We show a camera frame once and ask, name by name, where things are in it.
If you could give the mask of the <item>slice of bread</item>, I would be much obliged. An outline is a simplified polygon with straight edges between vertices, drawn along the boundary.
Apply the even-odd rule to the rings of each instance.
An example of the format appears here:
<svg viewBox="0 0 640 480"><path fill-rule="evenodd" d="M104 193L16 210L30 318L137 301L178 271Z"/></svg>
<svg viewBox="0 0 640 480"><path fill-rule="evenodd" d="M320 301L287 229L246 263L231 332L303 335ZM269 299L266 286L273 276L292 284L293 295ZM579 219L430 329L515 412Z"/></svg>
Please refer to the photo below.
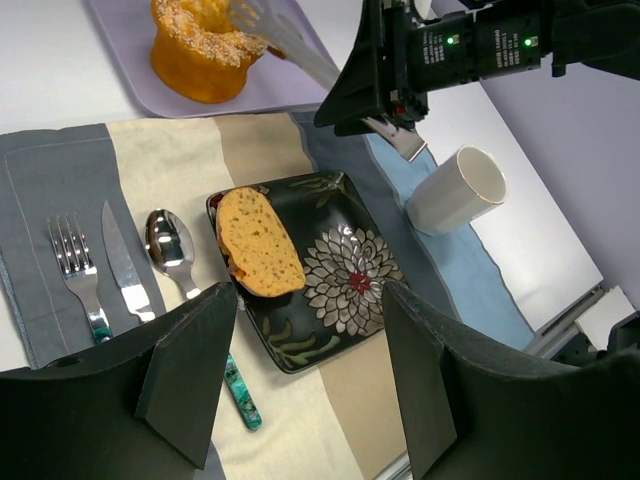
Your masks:
<svg viewBox="0 0 640 480"><path fill-rule="evenodd" d="M253 187L228 191L218 203L215 224L229 271L249 293L275 298L305 286L298 253L263 193Z"/></svg>

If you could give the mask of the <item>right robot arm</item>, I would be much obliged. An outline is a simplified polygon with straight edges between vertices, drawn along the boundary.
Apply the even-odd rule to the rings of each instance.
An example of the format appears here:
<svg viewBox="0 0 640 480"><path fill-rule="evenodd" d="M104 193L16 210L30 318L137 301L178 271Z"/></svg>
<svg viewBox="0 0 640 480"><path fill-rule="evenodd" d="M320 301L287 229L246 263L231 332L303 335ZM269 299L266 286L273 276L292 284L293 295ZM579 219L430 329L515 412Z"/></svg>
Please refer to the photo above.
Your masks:
<svg viewBox="0 0 640 480"><path fill-rule="evenodd" d="M462 11L422 18L412 1L366 1L355 43L314 117L339 136L364 132L366 118L412 129L428 93L570 64L639 77L636 1L467 1Z"/></svg>

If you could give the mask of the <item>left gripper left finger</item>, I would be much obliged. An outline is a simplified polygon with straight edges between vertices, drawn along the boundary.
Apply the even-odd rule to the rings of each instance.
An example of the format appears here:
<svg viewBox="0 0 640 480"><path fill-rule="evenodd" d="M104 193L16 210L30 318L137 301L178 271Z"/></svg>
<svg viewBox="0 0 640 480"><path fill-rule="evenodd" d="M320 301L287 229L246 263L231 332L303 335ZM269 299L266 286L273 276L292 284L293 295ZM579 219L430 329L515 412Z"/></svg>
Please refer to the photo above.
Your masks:
<svg viewBox="0 0 640 480"><path fill-rule="evenodd" d="M5 479L190 479L207 462L237 308L215 284L40 369L1 375Z"/></svg>

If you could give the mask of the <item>orange bundt cake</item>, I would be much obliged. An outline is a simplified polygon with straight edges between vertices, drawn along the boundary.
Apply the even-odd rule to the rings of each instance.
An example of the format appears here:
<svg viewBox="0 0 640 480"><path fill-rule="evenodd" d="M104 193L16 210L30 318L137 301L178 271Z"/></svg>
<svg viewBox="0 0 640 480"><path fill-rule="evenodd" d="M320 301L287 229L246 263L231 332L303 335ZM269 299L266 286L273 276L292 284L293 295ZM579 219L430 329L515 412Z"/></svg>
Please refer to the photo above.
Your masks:
<svg viewBox="0 0 640 480"><path fill-rule="evenodd" d="M231 23L228 1L154 0L151 13L153 70L172 90L197 102L237 97L249 69L267 50L262 38Z"/></svg>

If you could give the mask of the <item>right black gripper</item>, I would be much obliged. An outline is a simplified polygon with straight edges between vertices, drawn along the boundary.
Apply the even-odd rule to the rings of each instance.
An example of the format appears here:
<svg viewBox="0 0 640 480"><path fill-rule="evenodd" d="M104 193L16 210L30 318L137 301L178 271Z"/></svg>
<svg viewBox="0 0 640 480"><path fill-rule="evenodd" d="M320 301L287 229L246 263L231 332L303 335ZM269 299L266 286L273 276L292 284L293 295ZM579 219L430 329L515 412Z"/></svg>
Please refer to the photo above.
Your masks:
<svg viewBox="0 0 640 480"><path fill-rule="evenodd" d="M476 19L454 11L421 18L412 1L365 1L351 53L314 117L339 136L364 119L411 129L429 112L427 94L479 79Z"/></svg>

